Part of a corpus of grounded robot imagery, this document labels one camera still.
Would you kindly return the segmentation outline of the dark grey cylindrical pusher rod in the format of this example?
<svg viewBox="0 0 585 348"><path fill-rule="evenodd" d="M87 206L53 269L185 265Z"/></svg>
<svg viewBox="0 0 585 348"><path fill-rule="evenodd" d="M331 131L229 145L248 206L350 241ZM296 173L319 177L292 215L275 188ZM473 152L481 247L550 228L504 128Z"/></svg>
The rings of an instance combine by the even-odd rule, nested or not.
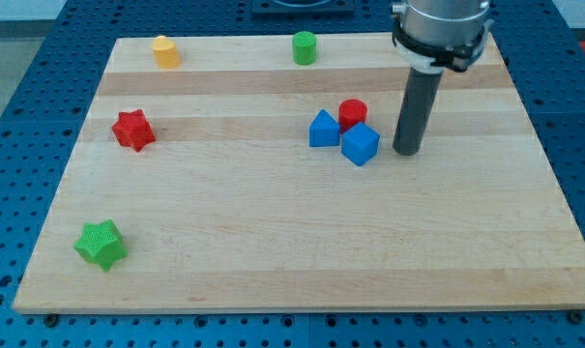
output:
<svg viewBox="0 0 585 348"><path fill-rule="evenodd" d="M393 140L398 154L419 152L441 79L441 73L410 69Z"/></svg>

